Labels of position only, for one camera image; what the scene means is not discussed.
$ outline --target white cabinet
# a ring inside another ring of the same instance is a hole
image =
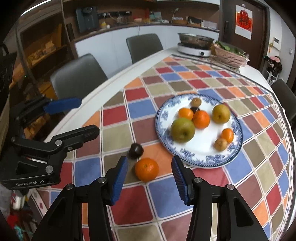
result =
[[[159,1],[174,1],[174,0],[157,0],[157,2],[159,2]],[[190,1],[207,2],[207,3],[220,5],[220,0],[190,0]]]
[[[138,35],[139,28],[123,28],[115,31],[111,31],[112,33],[112,43],[114,45],[113,51],[116,54],[116,59],[118,63],[117,73],[121,70],[132,65],[131,55],[128,50],[128,46],[126,44],[126,39]]]
[[[163,32],[165,35],[166,49],[177,46],[180,42],[178,33],[188,34],[190,29],[190,27],[183,26],[164,26]]]
[[[79,57],[91,53],[108,78],[118,73],[119,66],[112,40],[112,31],[79,41],[75,47]]]
[[[75,44],[78,56],[91,53],[108,78],[132,65],[126,39],[138,34],[157,34],[163,49],[180,42],[178,33],[203,35],[218,40],[219,33],[186,26],[153,25],[123,28],[81,40]]]
[[[206,29],[190,28],[190,33],[191,34],[206,36],[206,37],[214,39],[215,41],[219,39],[219,33],[209,31],[209,30],[206,30]]]

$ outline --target green vegetable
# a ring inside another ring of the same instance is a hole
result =
[[[246,56],[245,56],[245,53],[246,53],[246,52],[241,53],[241,52],[238,51],[237,48],[230,48],[229,46],[224,45],[224,44],[221,43],[220,41],[216,41],[216,44],[220,45],[220,47],[221,47],[222,49],[226,50],[226,51],[229,51],[229,52],[231,52],[231,53],[237,54],[237,55],[239,55],[239,56],[246,57]]]

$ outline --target kiwi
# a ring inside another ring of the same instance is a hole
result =
[[[217,151],[224,151],[227,148],[227,141],[223,138],[219,138],[215,141],[214,147]]]
[[[192,107],[200,107],[200,105],[202,104],[202,100],[200,98],[194,98],[191,101],[191,106]]]

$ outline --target wall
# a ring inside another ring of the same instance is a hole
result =
[[[281,34],[281,16],[274,11],[264,0],[257,0],[258,2],[263,3],[264,5],[269,7],[270,12],[270,35],[269,35],[269,43],[273,41],[273,38],[276,37],[279,41],[282,40]],[[279,50],[272,47],[268,56],[279,56]]]
[[[276,37],[281,41],[281,50],[272,47],[268,56],[279,56],[283,65],[283,71],[279,75],[280,78],[286,83],[291,72],[292,64],[294,61],[295,51],[295,37],[291,30],[288,28],[281,16],[273,10],[264,0],[257,0],[269,7],[270,10],[270,37],[269,43]],[[293,49],[292,55],[289,54],[289,48]]]
[[[295,54],[295,37],[288,28],[284,20],[281,20],[281,32],[282,32],[282,42],[281,42],[281,51],[279,57],[281,58],[281,64],[283,66],[283,71],[280,73],[279,78],[282,78],[286,83],[294,60]],[[289,54],[289,49],[292,48],[293,53]]]

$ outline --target table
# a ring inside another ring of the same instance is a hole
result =
[[[44,215],[66,184],[87,185],[104,175],[131,143],[138,142],[144,146],[143,157],[158,162],[160,173],[156,180],[144,184],[133,172],[136,161],[128,160],[120,200],[108,208],[115,240],[185,240],[192,207],[179,198],[170,169],[172,155],[159,143],[154,117],[168,98],[199,92],[232,109],[241,123],[244,144],[228,165],[193,167],[194,173],[210,184],[234,184],[268,238],[279,240],[294,218],[295,142],[284,111],[262,75],[250,66],[240,72],[242,75],[188,58],[173,48],[109,79],[90,93],[79,109],[70,111],[47,138],[90,124],[101,130],[96,140],[68,154],[60,184],[31,190],[39,211]],[[211,241],[216,239],[216,232],[217,205],[213,204]],[[89,240],[87,204],[83,204],[83,233]]]

